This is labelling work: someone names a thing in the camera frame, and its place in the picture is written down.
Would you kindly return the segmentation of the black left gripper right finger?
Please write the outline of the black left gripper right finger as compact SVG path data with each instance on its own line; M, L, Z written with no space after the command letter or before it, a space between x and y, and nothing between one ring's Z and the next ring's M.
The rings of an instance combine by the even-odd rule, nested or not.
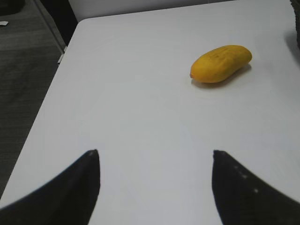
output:
M227 152L213 152L212 191L224 225L298 225L300 204Z

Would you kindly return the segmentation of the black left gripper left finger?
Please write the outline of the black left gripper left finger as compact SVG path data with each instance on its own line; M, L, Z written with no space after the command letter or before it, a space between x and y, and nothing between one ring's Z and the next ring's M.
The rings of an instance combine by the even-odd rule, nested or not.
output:
M2 225L87 225L100 191L97 150L89 150L48 183L1 208Z

